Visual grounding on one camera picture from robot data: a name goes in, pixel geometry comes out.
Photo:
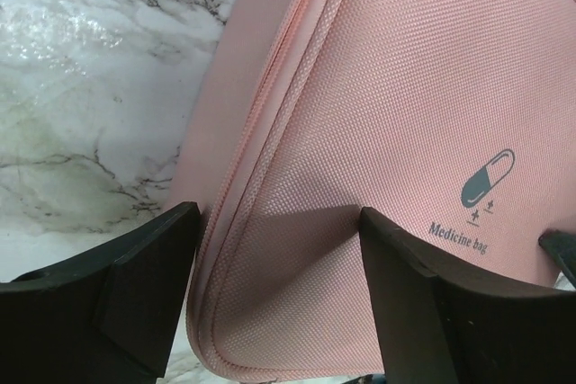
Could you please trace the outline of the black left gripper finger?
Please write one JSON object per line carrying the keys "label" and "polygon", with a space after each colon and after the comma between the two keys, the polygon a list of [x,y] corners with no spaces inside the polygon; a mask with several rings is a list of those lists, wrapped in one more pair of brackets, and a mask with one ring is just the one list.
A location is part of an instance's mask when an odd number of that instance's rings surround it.
{"label": "black left gripper finger", "polygon": [[4,383],[164,377],[200,235],[183,202],[120,237],[1,287]]}
{"label": "black left gripper finger", "polygon": [[359,236],[388,382],[574,382],[573,292],[484,270],[372,208]]}

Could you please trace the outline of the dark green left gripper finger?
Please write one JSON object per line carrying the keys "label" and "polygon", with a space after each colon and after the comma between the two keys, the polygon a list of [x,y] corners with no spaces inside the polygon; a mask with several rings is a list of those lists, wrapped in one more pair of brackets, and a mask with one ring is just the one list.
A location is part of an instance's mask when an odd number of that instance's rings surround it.
{"label": "dark green left gripper finger", "polygon": [[549,229],[538,238],[538,245],[556,273],[553,286],[558,290],[574,292],[575,234],[559,229]]}

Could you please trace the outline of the pink medicine kit case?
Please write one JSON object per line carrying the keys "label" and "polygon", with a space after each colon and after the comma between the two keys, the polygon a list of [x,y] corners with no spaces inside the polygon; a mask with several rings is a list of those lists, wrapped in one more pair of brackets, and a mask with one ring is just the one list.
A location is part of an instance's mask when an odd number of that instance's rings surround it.
{"label": "pink medicine kit case", "polygon": [[187,333],[240,382],[380,371],[363,207],[553,286],[575,228],[575,0],[236,0],[170,204],[205,224]]}

